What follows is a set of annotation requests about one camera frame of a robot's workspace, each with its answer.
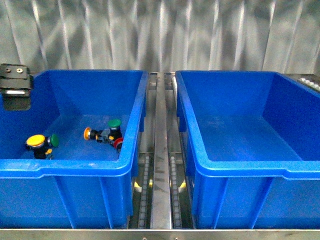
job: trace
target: metal rail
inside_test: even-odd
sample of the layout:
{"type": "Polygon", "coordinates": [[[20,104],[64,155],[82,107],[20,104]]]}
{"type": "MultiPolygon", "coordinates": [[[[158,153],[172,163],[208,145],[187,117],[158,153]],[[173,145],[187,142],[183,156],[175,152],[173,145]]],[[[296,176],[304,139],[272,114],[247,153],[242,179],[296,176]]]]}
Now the metal rail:
{"type": "Polygon", "coordinates": [[[157,74],[155,104],[154,174],[151,208],[152,229],[172,229],[164,74],[157,74]]]}
{"type": "Polygon", "coordinates": [[[1,240],[318,240],[319,230],[2,229],[1,240]]]}
{"type": "Polygon", "coordinates": [[[141,198],[140,198],[140,209],[138,218],[138,229],[145,229],[148,216],[148,186],[149,186],[149,166],[150,157],[145,157],[144,170],[143,170],[143,180],[141,187],[141,198]]]}
{"type": "Polygon", "coordinates": [[[177,168],[175,157],[170,158],[170,182],[171,182],[171,202],[172,202],[172,216],[173,226],[175,229],[182,228],[181,213],[179,204],[179,188],[177,184],[177,168]]]}

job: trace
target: blue plastic bin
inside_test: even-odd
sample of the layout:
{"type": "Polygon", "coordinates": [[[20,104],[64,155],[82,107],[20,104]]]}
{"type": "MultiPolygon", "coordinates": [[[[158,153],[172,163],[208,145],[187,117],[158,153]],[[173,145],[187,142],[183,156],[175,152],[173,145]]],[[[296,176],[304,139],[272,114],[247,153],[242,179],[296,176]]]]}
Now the blue plastic bin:
{"type": "Polygon", "coordinates": [[[144,71],[49,70],[34,78],[30,110],[5,111],[0,99],[0,228],[126,227],[147,79],[144,71]],[[114,118],[124,135],[119,156],[83,137],[114,118]],[[34,159],[27,138],[52,133],[54,159],[34,159]]]}
{"type": "Polygon", "coordinates": [[[178,71],[198,228],[320,228],[320,94],[276,72],[178,71]]]}

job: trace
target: silver backdrop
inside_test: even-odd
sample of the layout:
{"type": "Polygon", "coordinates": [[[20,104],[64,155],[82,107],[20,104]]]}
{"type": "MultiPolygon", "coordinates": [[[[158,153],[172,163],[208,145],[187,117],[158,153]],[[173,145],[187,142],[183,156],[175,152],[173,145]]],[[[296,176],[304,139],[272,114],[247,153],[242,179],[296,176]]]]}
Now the silver backdrop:
{"type": "Polygon", "coordinates": [[[0,0],[0,62],[320,74],[320,0],[0,0]]]}

